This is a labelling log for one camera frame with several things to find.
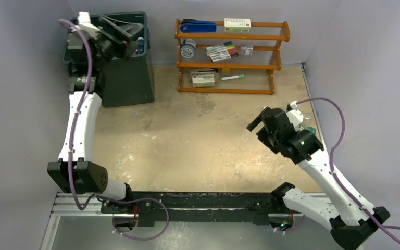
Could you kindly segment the small clear bottle purple label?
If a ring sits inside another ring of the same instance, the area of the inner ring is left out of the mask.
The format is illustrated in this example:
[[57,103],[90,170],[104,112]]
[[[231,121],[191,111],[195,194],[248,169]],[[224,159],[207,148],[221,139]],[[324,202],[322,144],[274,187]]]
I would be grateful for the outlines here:
[[143,37],[139,37],[137,40],[137,48],[136,48],[136,50],[135,50],[135,54],[136,55],[141,55],[141,54],[143,54],[144,53],[144,42],[145,42],[145,39],[143,38]]

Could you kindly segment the green bottle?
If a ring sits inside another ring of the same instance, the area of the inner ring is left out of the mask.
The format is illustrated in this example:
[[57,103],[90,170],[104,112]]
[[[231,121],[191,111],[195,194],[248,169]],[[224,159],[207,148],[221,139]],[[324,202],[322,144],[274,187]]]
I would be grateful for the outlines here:
[[316,135],[317,129],[314,127],[309,127],[309,126],[299,126],[299,130],[307,130],[310,131],[312,134]]

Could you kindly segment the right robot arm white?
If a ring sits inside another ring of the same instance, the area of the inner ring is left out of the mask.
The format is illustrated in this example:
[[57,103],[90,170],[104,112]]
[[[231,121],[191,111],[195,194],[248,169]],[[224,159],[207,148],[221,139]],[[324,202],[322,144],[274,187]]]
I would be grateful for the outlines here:
[[384,223],[390,213],[364,198],[339,172],[330,167],[329,154],[314,133],[300,129],[304,115],[298,108],[265,107],[247,125],[264,146],[281,154],[304,170],[331,201],[325,203],[284,182],[272,191],[271,204],[276,211],[297,211],[330,231],[342,249],[358,249],[378,229],[375,221]]

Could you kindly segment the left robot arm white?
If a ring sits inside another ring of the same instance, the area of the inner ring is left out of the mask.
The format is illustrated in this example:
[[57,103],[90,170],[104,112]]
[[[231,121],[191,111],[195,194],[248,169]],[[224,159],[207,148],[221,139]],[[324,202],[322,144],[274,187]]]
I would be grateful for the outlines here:
[[137,50],[144,24],[124,22],[107,15],[81,12],[73,20],[61,19],[68,29],[64,62],[68,71],[69,118],[63,146],[47,173],[64,192],[114,200],[121,213],[134,208],[127,183],[113,180],[93,160],[96,116],[102,105],[106,77],[103,69],[115,59],[129,59]]

